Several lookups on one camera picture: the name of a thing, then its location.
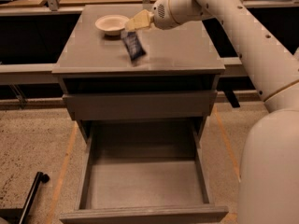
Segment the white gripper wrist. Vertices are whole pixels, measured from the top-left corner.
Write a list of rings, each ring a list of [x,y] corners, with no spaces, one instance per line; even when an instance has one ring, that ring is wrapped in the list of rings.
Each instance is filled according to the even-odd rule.
[[[151,12],[143,9],[125,23],[127,32],[150,28],[154,25],[163,30],[175,28],[185,22],[186,0],[157,0]]]

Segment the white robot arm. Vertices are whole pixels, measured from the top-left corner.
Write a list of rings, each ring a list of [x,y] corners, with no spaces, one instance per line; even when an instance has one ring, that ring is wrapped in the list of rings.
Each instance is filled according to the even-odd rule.
[[[299,61],[241,0],[158,0],[125,24],[128,31],[172,29],[216,18],[268,111],[244,145],[238,224],[299,224]]]

